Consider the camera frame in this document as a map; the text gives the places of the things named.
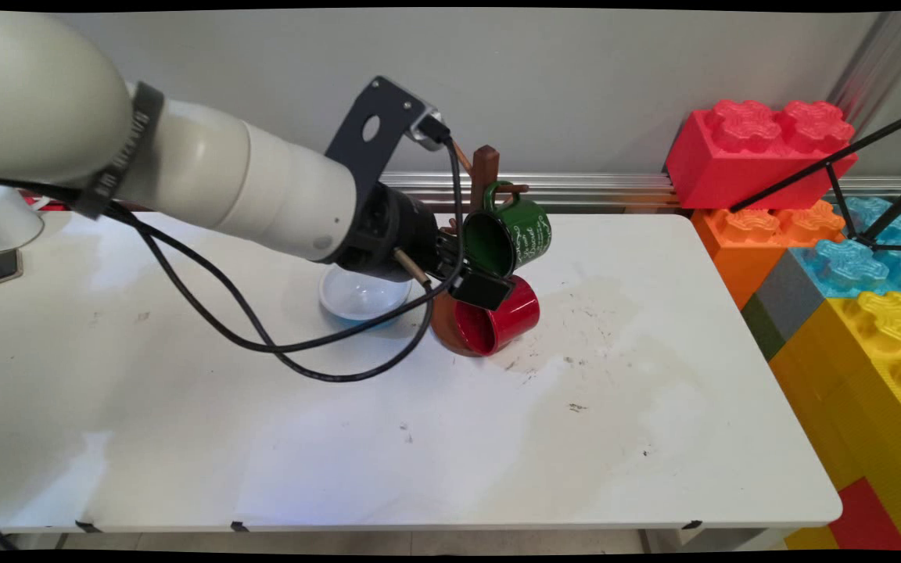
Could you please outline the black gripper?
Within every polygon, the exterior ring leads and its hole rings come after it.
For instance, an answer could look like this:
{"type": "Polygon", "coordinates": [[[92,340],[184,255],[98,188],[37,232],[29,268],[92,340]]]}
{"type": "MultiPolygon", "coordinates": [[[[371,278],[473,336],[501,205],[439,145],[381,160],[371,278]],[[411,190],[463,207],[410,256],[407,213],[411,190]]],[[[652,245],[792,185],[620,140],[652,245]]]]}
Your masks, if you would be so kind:
{"type": "MultiPolygon", "coordinates": [[[[465,244],[455,229],[439,228],[435,214],[424,203],[376,183],[340,246],[335,263],[343,270],[368,277],[408,282],[411,272],[396,260],[396,249],[426,274],[443,281],[464,254],[465,244]]],[[[466,261],[447,288],[448,295],[458,302],[489,311],[498,310],[514,291],[514,279],[476,270],[466,261]]]]}

